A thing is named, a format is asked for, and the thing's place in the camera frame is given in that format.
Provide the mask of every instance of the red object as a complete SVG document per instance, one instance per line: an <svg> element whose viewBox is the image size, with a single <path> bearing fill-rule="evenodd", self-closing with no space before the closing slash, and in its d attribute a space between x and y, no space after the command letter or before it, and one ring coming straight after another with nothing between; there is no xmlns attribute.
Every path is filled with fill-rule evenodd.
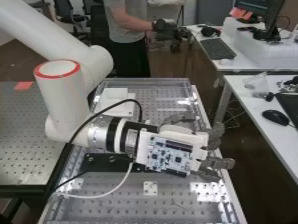
<svg viewBox="0 0 298 224"><path fill-rule="evenodd" d="M230 10L230 15L232 15L233 17L234 17L234 14L236 14L237 10L238 10L238 8L236 8L236 7Z"/></svg>
<svg viewBox="0 0 298 224"><path fill-rule="evenodd" d="M245 10L238 9L238 11L236 12L236 18L242 18L245 13L246 13Z"/></svg>
<svg viewBox="0 0 298 224"><path fill-rule="evenodd" d="M16 91L28 90L31 86L33 85L33 82L19 82L14 88Z"/></svg>
<svg viewBox="0 0 298 224"><path fill-rule="evenodd" d="M242 19L249 20L252 16L253 16L253 12L248 12L248 13L244 15Z"/></svg>
<svg viewBox="0 0 298 224"><path fill-rule="evenodd" d="M65 74L63 74L63 75L52 75L52 76L49 76L49 75L44 75L44 74L40 72L40 68L41 68L41 66L43 66L44 64L47 64L48 62L43 63L41 65L39 65L39 66L35 68L35 75L39 76L40 78L44 78L44 79L61 79L61 78L65 78L65 77L73 75L73 74L80 70L80 64L79 64L76 61L72 61L72 62L76 64L75 69L73 69L71 72L68 72L68 73L65 73Z"/></svg>

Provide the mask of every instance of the cable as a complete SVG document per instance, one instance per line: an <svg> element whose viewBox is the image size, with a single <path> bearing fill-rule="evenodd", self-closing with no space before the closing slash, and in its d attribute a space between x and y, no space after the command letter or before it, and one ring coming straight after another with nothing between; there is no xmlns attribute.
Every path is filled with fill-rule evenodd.
<svg viewBox="0 0 298 224"><path fill-rule="evenodd" d="M297 127L294 125L289 124L289 126L297 129Z"/></svg>
<svg viewBox="0 0 298 224"><path fill-rule="evenodd" d="M226 110L226 112L230 114L232 119L234 119L234 121L236 121L236 125L234 125L234 126L230 126L230 127L226 127L225 129L234 129L234 128L238 128L238 127L240 127L240 122L238 122L237 119L234 118L233 113L232 113L229 110Z"/></svg>
<svg viewBox="0 0 298 224"><path fill-rule="evenodd" d="M245 111L242 113L240 113L238 115L233 116L228 121L225 121L224 124L226 124L230 120L236 119L237 117L240 117L242 114L245 114Z"/></svg>
<svg viewBox="0 0 298 224"><path fill-rule="evenodd" d="M123 186L124 182L127 181L128 179L128 176L131 174L131 171L132 171L132 168L133 168L133 163L129 163L129 167L128 167L128 172L124 176L124 179L123 181L120 182L120 184L107 193L101 194L101 195L93 195L93 196L83 196L83 195L72 195L72 194L67 194L67 193L55 193L57 195L63 195L65 197L71 197L71 198L80 198L80 199L99 199L99 198L104 198L107 197L108 195L111 195L115 191L119 190L119 188Z"/></svg>
<svg viewBox="0 0 298 224"><path fill-rule="evenodd" d="M140 109L140 114L139 114L139 122L143 122L143 106L140 104L140 102L137 100L133 100L133 99L127 99L127 100L123 100L120 101L119 103L113 104L112 106L107 107L104 110L101 110L99 113L96 113L83 124L81 126L77 128L68 144L72 144L80 131L83 130L83 128L87 126L87 124L89 124L89 122L96 118L99 117L101 114L104 114L107 111L109 111L111 109L113 109L115 107L117 107L119 105L127 103L127 102L135 102L139 106L139 109ZM68 179L67 181L64 181L60 185L57 185L53 190L52 190L52 193L61 187L64 186L67 183L69 183L72 180L75 180L76 178L79 178L80 176L83 176L85 173L88 172L83 172L83 173L79 173L76 176L73 176L71 179Z"/></svg>
<svg viewBox="0 0 298 224"><path fill-rule="evenodd" d="M81 126L77 128L72 138L71 138L71 141L69 141L69 144L73 143L73 140L76 139L81 129L91 123L91 121L97 118L101 114L104 114L107 111L109 111L111 109L113 109L115 107L117 107L119 105L127 103L127 102L135 102L137 105L139 105L139 109L140 109L140 114L139 114L139 122L143 122L143 106L141 104L139 103L137 100L133 100L133 99L127 99L127 100L123 100L120 101L119 103L113 104L112 106L107 107L104 110L101 110L99 113L96 113L89 119L87 119L87 121L81 124Z"/></svg>

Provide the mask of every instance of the white circuit board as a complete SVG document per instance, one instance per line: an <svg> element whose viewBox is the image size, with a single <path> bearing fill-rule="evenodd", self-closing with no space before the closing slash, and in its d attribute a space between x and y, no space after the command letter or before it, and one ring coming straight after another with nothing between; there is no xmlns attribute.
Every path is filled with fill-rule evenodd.
<svg viewBox="0 0 298 224"><path fill-rule="evenodd" d="M192 145L161 137L152 137L148 147L148 169L181 177L190 174Z"/></svg>

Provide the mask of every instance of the person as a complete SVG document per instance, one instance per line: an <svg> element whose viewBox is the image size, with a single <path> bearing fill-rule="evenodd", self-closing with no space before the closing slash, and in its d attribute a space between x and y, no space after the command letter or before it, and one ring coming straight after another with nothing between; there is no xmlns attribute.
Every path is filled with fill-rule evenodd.
<svg viewBox="0 0 298 224"><path fill-rule="evenodd" d="M173 21L147 21L147 0L104 0L117 77L151 77L145 33L175 29Z"/></svg>

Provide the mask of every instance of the perforated metal table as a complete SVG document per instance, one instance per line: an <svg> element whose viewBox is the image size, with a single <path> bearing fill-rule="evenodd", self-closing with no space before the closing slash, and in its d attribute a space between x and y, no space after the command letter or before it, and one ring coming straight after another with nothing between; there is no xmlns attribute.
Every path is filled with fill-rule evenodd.
<svg viewBox="0 0 298 224"><path fill-rule="evenodd" d="M41 193L64 149L45 137L48 110L36 84L0 83L0 195Z"/></svg>
<svg viewBox="0 0 298 224"><path fill-rule="evenodd" d="M128 88L144 107L144 119L161 125L173 114L192 111L197 121L184 124L197 130L209 127L196 88L188 79L107 79L96 92L93 108L105 88ZM60 182L77 174L85 153L99 149L75 147ZM108 192L124 173L88 173L83 183L60 189L79 195ZM228 172L220 183L208 183L198 176L180 178L168 174L132 173L123 187L103 199L85 200L53 196L40 224L193 224L246 223ZM159 195L144 195L144 181L156 181Z"/></svg>

